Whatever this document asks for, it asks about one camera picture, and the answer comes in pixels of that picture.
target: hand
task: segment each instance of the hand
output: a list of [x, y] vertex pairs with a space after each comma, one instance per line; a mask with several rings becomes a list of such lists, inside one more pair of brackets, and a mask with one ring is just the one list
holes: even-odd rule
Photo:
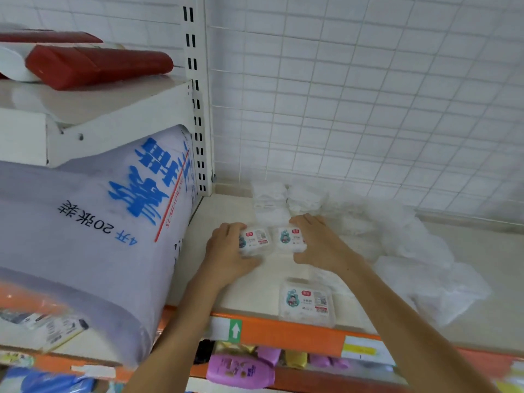
[[260, 265], [257, 258], [243, 258], [239, 252], [239, 234], [247, 226], [243, 223], [223, 223], [213, 230], [207, 241], [206, 256], [197, 273], [217, 290], [231, 284]]
[[297, 264], [310, 264], [320, 269], [339, 273], [350, 266], [351, 262], [363, 260], [329, 227], [324, 218], [310, 214], [294, 216], [290, 223], [298, 225], [302, 230], [308, 248], [304, 252], [296, 252], [293, 260]]

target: pink bottle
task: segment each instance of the pink bottle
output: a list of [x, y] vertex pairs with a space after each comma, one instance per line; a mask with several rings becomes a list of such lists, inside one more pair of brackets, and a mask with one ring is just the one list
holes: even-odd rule
[[310, 353], [309, 354], [309, 363], [313, 367], [318, 367], [318, 368], [326, 368], [326, 367], [331, 366], [331, 363], [329, 361], [329, 357], [321, 356], [320, 354], [312, 354], [312, 353]]
[[350, 361], [347, 358], [337, 358], [337, 357], [330, 357], [331, 363], [333, 363], [333, 367], [338, 368], [339, 370], [347, 370], [351, 368]]
[[249, 356], [213, 354], [207, 366], [206, 379], [220, 385], [243, 389], [263, 389], [275, 383], [275, 370]]
[[259, 346], [257, 348], [257, 355], [260, 359], [270, 363], [273, 367], [277, 365], [282, 349], [275, 349], [269, 346]]

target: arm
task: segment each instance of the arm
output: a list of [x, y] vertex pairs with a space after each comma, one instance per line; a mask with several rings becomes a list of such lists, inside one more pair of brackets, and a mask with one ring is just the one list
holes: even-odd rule
[[260, 264], [239, 253], [241, 223], [223, 223], [213, 231], [206, 256], [187, 284], [174, 317], [155, 343], [152, 353], [135, 371], [124, 393], [184, 392], [198, 344], [222, 288]]
[[308, 249], [295, 254], [342, 278], [355, 294], [403, 376], [417, 393], [496, 393], [498, 390], [433, 327], [378, 277], [363, 257], [309, 214], [290, 222], [301, 229]]

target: red line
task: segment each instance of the red line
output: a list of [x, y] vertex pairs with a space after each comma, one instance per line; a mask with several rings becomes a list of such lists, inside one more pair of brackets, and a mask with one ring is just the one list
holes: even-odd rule
[[180, 171], [181, 173], [178, 174], [177, 182], [176, 182], [176, 184], [174, 185], [173, 193], [171, 193], [171, 197], [169, 198], [169, 203], [167, 204], [166, 212], [164, 212], [164, 216], [162, 217], [162, 223], [160, 224], [160, 229], [157, 231], [157, 235], [156, 235], [156, 237], [154, 238], [154, 242], [155, 242], [155, 243], [158, 241], [158, 238], [159, 238], [159, 236], [160, 236], [160, 232], [162, 231], [162, 228], [163, 228], [163, 223], [166, 221], [167, 212], [169, 211], [169, 208], [171, 208], [171, 203], [173, 202], [174, 194], [175, 194], [176, 191], [177, 191], [178, 182], [180, 182], [180, 178], [182, 178], [182, 175], [184, 174], [184, 166], [185, 166], [185, 164], [186, 164], [186, 160], [187, 160], [187, 157], [188, 157], [188, 156], [189, 156], [189, 150], [188, 150], [187, 153], [186, 153], [186, 157], [184, 157], [184, 163], [182, 164], [182, 171]]

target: forearm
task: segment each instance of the forearm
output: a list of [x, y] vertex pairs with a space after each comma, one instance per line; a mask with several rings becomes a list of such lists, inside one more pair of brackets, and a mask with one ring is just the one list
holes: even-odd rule
[[184, 392], [195, 352], [209, 321], [218, 289], [198, 274], [189, 282], [174, 317], [124, 393]]
[[355, 294], [406, 380], [417, 393], [497, 390], [365, 263], [352, 257], [337, 271]]

